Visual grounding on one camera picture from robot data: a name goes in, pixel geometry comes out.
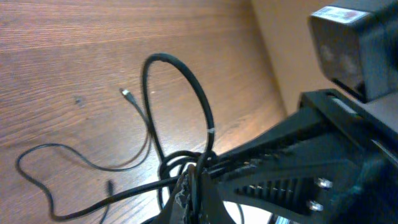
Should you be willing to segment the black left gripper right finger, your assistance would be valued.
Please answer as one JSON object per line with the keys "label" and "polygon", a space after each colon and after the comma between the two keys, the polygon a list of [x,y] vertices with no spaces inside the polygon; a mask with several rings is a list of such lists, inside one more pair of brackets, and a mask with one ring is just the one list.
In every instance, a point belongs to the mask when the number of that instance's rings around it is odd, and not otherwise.
{"label": "black left gripper right finger", "polygon": [[218,193],[218,189],[212,182],[210,175],[204,172],[202,173],[200,180],[201,209],[198,216],[199,223],[235,224],[234,220],[226,210]]}

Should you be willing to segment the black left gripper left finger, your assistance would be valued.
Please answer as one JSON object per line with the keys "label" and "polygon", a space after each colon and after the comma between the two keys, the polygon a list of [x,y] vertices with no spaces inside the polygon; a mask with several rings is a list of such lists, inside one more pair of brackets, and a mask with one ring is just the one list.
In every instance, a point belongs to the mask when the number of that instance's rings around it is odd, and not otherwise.
{"label": "black left gripper left finger", "polygon": [[150,224],[184,224],[190,223],[191,192],[189,176],[183,174],[177,181],[164,209],[151,221]]}

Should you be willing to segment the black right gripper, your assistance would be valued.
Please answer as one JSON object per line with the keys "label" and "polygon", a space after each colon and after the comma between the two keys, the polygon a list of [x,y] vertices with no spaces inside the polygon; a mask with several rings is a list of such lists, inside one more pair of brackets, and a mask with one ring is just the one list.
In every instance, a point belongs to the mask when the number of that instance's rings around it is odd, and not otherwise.
{"label": "black right gripper", "polygon": [[396,223],[397,133],[336,90],[207,162],[224,200],[297,223]]}

